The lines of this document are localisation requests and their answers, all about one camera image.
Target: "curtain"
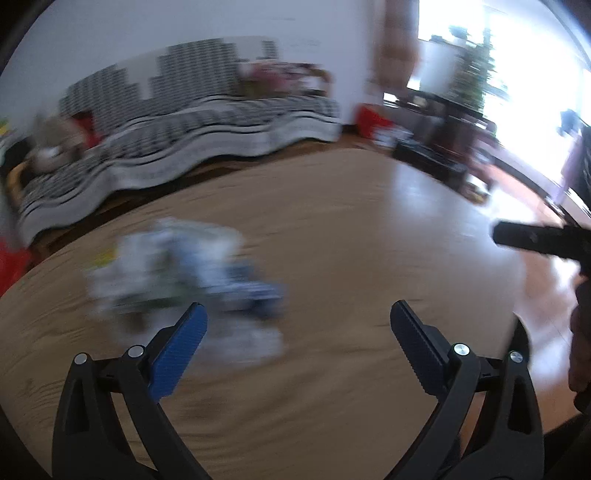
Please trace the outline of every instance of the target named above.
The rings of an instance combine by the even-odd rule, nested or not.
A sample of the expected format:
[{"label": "curtain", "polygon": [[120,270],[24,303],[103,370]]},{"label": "curtain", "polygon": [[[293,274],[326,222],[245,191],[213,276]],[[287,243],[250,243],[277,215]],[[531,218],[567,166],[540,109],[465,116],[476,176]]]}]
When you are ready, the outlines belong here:
[{"label": "curtain", "polygon": [[419,0],[373,0],[374,81],[381,92],[406,90],[419,57]]}]

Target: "metal screw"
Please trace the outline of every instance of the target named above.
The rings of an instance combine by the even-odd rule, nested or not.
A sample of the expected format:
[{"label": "metal screw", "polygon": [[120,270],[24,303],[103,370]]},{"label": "metal screw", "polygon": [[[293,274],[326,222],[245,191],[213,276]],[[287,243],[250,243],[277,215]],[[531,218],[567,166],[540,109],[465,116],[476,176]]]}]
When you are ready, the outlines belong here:
[{"label": "metal screw", "polygon": [[141,345],[134,345],[129,350],[127,350],[127,354],[131,358],[138,358],[139,356],[142,356],[144,354],[144,347],[142,347]]},{"label": "metal screw", "polygon": [[509,357],[511,358],[511,360],[513,360],[516,364],[520,364],[523,361],[523,355],[521,355],[519,352],[511,352],[509,354]]},{"label": "metal screw", "polygon": [[82,364],[86,363],[87,359],[88,359],[88,356],[85,353],[79,353],[78,355],[76,355],[74,357],[74,363],[76,365],[82,365]]},{"label": "metal screw", "polygon": [[465,356],[470,353],[470,349],[468,348],[468,346],[464,345],[463,343],[456,343],[453,346],[453,351],[461,356]]}]

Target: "white wall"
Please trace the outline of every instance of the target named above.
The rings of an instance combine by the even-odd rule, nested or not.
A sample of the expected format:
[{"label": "white wall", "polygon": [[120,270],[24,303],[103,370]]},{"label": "white wall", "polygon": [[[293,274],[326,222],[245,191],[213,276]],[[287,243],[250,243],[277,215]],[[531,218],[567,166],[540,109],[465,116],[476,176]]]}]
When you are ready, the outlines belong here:
[{"label": "white wall", "polygon": [[0,116],[24,127],[65,88],[118,61],[177,43],[278,39],[282,59],[333,73],[343,120],[364,99],[371,37],[366,0],[56,0],[0,76]]},{"label": "white wall", "polygon": [[420,82],[422,92],[446,95],[463,54],[461,47],[445,43],[419,40],[420,62],[413,71],[411,80]]}]

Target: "black and white striped sofa cover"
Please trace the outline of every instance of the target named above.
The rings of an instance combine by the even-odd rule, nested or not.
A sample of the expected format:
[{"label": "black and white striped sofa cover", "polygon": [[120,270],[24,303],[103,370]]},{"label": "black and white striped sofa cover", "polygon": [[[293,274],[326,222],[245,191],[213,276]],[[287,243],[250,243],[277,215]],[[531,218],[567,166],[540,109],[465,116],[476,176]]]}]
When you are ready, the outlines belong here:
[{"label": "black and white striped sofa cover", "polygon": [[[24,244],[83,219],[115,191],[166,183],[208,158],[264,155],[303,138],[336,141],[342,127],[334,100],[236,96],[238,60],[276,54],[265,37],[204,40],[108,67],[71,86],[60,112],[91,110],[107,137],[81,160],[26,186],[18,216]],[[141,82],[128,83],[128,70],[137,78],[154,61],[161,74],[149,77],[148,89],[143,82],[149,91],[142,94]]]}]

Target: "red object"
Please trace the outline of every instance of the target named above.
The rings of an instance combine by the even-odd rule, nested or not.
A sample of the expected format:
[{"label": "red object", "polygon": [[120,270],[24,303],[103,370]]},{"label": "red object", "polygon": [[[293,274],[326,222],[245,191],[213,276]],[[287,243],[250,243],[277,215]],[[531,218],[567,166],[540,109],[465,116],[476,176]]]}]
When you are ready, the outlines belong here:
[{"label": "red object", "polygon": [[0,241],[0,296],[14,285],[27,272],[31,262],[31,253],[27,249],[11,252]]},{"label": "red object", "polygon": [[72,115],[72,120],[76,122],[84,133],[86,134],[86,146],[87,148],[92,148],[97,146],[102,137],[95,133],[95,119],[92,116],[92,112],[90,111],[83,111],[78,112]]},{"label": "red object", "polygon": [[390,128],[394,122],[379,114],[376,110],[377,105],[360,105],[355,117],[355,124],[359,135],[365,138],[374,137],[376,127]]}]

